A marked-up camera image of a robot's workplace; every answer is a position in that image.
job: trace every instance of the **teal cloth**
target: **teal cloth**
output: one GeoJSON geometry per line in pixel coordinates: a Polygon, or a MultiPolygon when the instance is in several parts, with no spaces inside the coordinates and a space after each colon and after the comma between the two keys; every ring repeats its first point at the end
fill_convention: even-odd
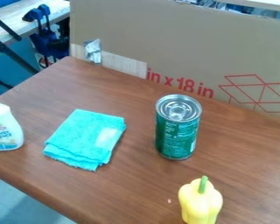
{"type": "Polygon", "coordinates": [[[46,140],[44,155],[96,171],[107,164],[126,126],[122,117],[76,109],[46,140]]]}

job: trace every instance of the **wooden table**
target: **wooden table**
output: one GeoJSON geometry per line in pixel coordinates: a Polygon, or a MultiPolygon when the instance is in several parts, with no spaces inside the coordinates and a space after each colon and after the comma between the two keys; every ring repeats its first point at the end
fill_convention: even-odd
{"type": "Polygon", "coordinates": [[[74,221],[183,223],[178,190],[205,174],[224,197],[219,224],[280,224],[280,120],[73,58],[0,101],[25,133],[20,150],[0,152],[0,179],[74,221]],[[153,146],[155,102],[172,93],[193,96],[203,108],[196,151],[184,161],[164,159],[153,146]],[[77,108],[126,119],[111,163],[97,172],[41,153],[77,108]]]}
{"type": "MultiPolygon", "coordinates": [[[[0,19],[5,22],[14,32],[21,37],[27,37],[38,31],[38,23],[25,22],[23,16],[31,9],[38,8],[41,4],[50,7],[51,15],[49,16],[51,24],[69,17],[69,2],[65,0],[21,0],[0,8],[0,19]]],[[[42,25],[46,27],[46,19],[42,19],[42,25]]],[[[3,43],[13,41],[12,36],[0,27],[0,40],[3,43]]]]}

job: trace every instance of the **pull tab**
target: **pull tab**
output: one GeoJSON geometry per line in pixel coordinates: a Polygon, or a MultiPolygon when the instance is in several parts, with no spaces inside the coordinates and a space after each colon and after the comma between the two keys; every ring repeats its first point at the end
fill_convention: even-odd
{"type": "Polygon", "coordinates": [[[186,108],[177,103],[173,104],[169,109],[169,117],[174,121],[181,121],[186,115],[186,108]]]}

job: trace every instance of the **green can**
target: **green can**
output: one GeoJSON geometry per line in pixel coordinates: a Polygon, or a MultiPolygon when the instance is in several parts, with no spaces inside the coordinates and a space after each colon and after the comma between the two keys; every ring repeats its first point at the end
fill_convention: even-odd
{"type": "Polygon", "coordinates": [[[202,108],[193,98],[169,94],[156,103],[155,145],[163,157],[189,158],[195,149],[202,108]]]}

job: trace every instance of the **yellow bell pepper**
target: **yellow bell pepper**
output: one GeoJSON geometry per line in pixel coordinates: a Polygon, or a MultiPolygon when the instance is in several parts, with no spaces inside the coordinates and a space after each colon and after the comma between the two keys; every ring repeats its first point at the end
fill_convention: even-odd
{"type": "Polygon", "coordinates": [[[187,224],[214,224],[223,205],[222,195],[206,176],[183,185],[178,199],[187,224]]]}

